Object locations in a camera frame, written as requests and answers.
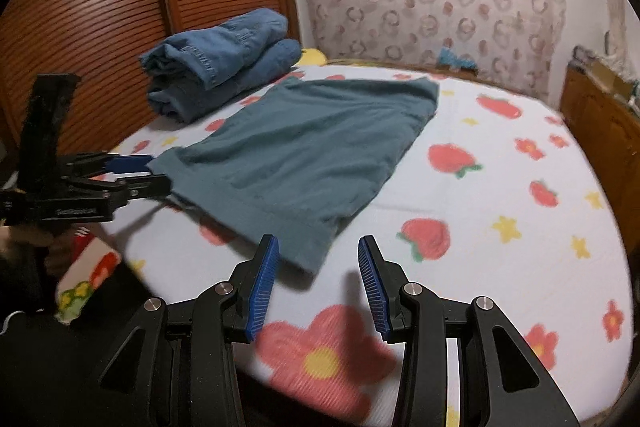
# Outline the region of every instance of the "red strawberry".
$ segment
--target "red strawberry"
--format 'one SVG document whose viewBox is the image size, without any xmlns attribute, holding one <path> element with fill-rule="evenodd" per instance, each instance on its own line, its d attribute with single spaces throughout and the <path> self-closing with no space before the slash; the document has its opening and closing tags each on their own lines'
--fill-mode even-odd
<svg viewBox="0 0 640 427">
<path fill-rule="evenodd" d="M 164 202 L 164 207 L 168 208 L 172 212 L 175 212 L 176 214 L 182 211 L 182 209 L 179 206 L 175 206 L 174 204 L 168 203 L 167 201 Z"/>
<path fill-rule="evenodd" d="M 509 100 L 491 98 L 485 94 L 478 95 L 476 100 L 478 100 L 478 103 L 485 109 L 509 118 L 509 120 L 515 120 L 522 116 L 522 110 L 509 102 Z"/>
<path fill-rule="evenodd" d="M 131 154 L 136 154 L 139 153 L 140 151 L 142 151 L 146 146 L 148 146 L 151 142 L 149 142 L 149 140 L 144 140 L 142 142 L 139 142 L 135 147 L 133 147 L 133 150 L 131 151 Z"/>
<path fill-rule="evenodd" d="M 556 193 L 546 188 L 545 182 L 542 180 L 538 182 L 531 182 L 529 185 L 529 192 L 537 204 L 550 207 L 558 205 L 558 197 Z"/>
<path fill-rule="evenodd" d="M 214 247 L 226 245 L 236 237 L 233 231 L 223 227 L 210 217 L 200 218 L 200 235 Z"/>
<path fill-rule="evenodd" d="M 447 223 L 435 219 L 408 220 L 398 237 L 412 244 L 412 255 L 419 263 L 423 259 L 439 259 L 451 245 Z"/>
<path fill-rule="evenodd" d="M 215 132 L 215 131 L 217 131 L 218 129 L 220 129 L 222 127 L 223 123 L 225 123 L 225 119 L 224 118 L 218 118 L 217 120 L 214 120 L 209 125 L 207 125 L 204 128 L 204 130 L 205 131 L 209 131 L 209 132 Z"/>
<path fill-rule="evenodd" d="M 549 135 L 549 142 L 558 147 L 558 149 L 563 149 L 564 147 L 569 147 L 569 142 L 562 138 L 562 136 L 558 136 L 557 134 Z"/>
<path fill-rule="evenodd" d="M 94 290 L 107 279 L 120 263 L 119 257 L 114 252 L 109 252 L 98 263 L 91 274 L 90 281 Z"/>
<path fill-rule="evenodd" d="M 287 73 L 284 76 L 281 76 L 280 78 L 274 80 L 273 84 L 279 84 L 283 80 L 287 80 L 290 76 L 295 76 L 296 78 L 304 78 L 305 72 L 304 71 L 294 71 L 293 73 Z"/>
<path fill-rule="evenodd" d="M 248 96 L 246 97 L 244 100 L 242 100 L 242 102 L 240 102 L 240 105 L 250 105 L 254 102 L 257 102 L 258 100 L 260 100 L 260 96 L 257 96 L 256 94 L 254 94 L 253 96 Z"/>
<path fill-rule="evenodd" d="M 554 116 L 546 116 L 545 120 L 547 121 L 547 123 L 550 123 L 553 125 L 561 126 L 564 124 L 564 122 L 560 118 L 556 118 Z"/>
<path fill-rule="evenodd" d="M 463 178 L 468 171 L 479 171 L 481 165 L 464 149 L 445 143 L 429 147 L 429 161 L 436 171 L 455 173 L 456 178 Z"/>
</svg>

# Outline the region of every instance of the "blue denim clothing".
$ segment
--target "blue denim clothing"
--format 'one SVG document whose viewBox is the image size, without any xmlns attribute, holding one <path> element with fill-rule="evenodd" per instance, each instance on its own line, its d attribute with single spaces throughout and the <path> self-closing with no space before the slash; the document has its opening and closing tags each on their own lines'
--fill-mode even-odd
<svg viewBox="0 0 640 427">
<path fill-rule="evenodd" d="M 268 8 L 233 17 L 220 26 L 167 37 L 140 57 L 152 77 L 212 89 L 253 64 L 267 46 L 287 35 L 287 18 Z"/>
<path fill-rule="evenodd" d="M 191 123 L 241 92 L 283 76 L 300 60 L 301 55 L 298 41 L 281 40 L 267 48 L 251 66 L 209 90 L 194 82 L 172 82 L 165 75 L 155 76 L 147 94 L 149 105 L 158 114 L 182 123 Z"/>
<path fill-rule="evenodd" d="M 149 163 L 172 197 L 315 273 L 343 219 L 378 193 L 431 120 L 438 86 L 293 76 L 226 119 L 203 141 Z"/>
</svg>

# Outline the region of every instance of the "yellow flower center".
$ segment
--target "yellow flower center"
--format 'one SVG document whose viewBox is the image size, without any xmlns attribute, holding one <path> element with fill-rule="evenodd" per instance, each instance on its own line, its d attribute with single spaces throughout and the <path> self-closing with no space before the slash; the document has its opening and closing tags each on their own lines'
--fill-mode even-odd
<svg viewBox="0 0 640 427">
<path fill-rule="evenodd" d="M 63 293 L 60 296 L 60 304 L 58 305 L 59 309 L 63 310 L 64 308 L 67 308 L 69 304 L 71 304 L 71 297 L 69 297 L 68 294 Z"/>
<path fill-rule="evenodd" d="M 538 358 L 545 354 L 545 346 L 543 346 L 542 344 L 536 344 L 531 349 L 533 349 L 533 352 Z"/>
<path fill-rule="evenodd" d="M 90 284 L 87 281 L 79 282 L 76 285 L 76 295 L 78 297 L 86 297 L 89 293 Z"/>
<path fill-rule="evenodd" d="M 340 369 L 340 359 L 330 347 L 316 347 L 305 357 L 305 371 L 313 378 L 334 377 Z"/>
</svg>

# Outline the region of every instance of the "bed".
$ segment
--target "bed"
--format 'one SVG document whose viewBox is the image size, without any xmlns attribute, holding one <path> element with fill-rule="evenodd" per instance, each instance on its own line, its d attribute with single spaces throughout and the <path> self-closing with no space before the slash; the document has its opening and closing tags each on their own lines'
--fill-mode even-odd
<svg viewBox="0 0 640 427">
<path fill-rule="evenodd" d="M 390 425 L 403 345 L 374 331 L 358 271 L 358 239 L 439 296 L 487 295 L 525 336 L 581 421 L 610 407 L 625 380 L 632 298 L 625 250 L 580 147 L 542 103 L 452 77 L 354 66 L 306 66 L 303 80 L 429 76 L 438 111 L 375 199 L 338 234 L 315 278 L 284 266 L 264 330 L 237 345 L 252 377 L 321 412 Z M 115 150 L 153 154 L 215 132 L 271 86 L 190 126 L 162 118 Z M 210 219 L 139 200 L 102 224 L 108 241 L 168 303 L 226 280 L 254 245 Z M 447 425 L 459 412 L 457 354 L 449 344 Z"/>
</svg>

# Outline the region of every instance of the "folded t-shirt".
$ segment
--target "folded t-shirt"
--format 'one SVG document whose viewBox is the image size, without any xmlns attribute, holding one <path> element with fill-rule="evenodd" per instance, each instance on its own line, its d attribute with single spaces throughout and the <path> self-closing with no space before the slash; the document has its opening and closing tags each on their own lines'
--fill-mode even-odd
<svg viewBox="0 0 640 427">
<path fill-rule="evenodd" d="M 203 141 L 149 163 L 174 196 L 315 273 L 340 221 L 379 192 L 433 117 L 438 86 L 289 77 Z"/>
</svg>

